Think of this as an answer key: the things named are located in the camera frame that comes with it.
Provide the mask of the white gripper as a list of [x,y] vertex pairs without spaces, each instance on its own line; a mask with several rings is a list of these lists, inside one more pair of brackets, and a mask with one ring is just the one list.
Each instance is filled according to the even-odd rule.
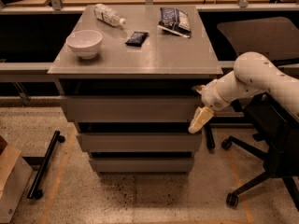
[[192,90],[201,94],[202,103],[205,105],[195,110],[188,128],[190,133],[197,133],[213,118],[214,111],[230,105],[231,84],[222,79],[214,79],[206,85],[193,86]]

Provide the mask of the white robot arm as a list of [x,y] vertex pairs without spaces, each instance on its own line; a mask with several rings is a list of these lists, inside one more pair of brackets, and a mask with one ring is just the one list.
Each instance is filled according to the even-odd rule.
[[299,117],[299,80],[279,71],[265,56],[246,52],[234,62],[233,70],[206,85],[193,88],[201,95],[203,107],[198,107],[188,128],[197,133],[216,111],[240,98],[267,92],[296,119]]

